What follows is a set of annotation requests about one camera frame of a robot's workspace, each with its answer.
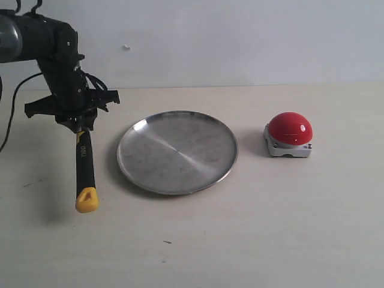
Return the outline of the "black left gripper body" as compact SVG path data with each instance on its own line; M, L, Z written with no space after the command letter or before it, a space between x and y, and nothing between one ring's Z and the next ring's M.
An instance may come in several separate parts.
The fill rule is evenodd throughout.
M76 119L82 117L89 130L94 129L97 109L89 107L89 86L80 61L85 56L74 53L62 59L44 57L37 60L38 67L55 98L57 123L76 131Z

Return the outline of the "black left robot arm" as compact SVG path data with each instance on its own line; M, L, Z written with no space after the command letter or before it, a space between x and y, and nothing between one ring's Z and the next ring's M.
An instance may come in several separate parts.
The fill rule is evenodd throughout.
M1 10L1 62L36 61L50 96L25 105L28 118L52 115L72 132L92 131L99 110L120 102L97 77L84 72L78 33L68 23L28 12L17 16Z

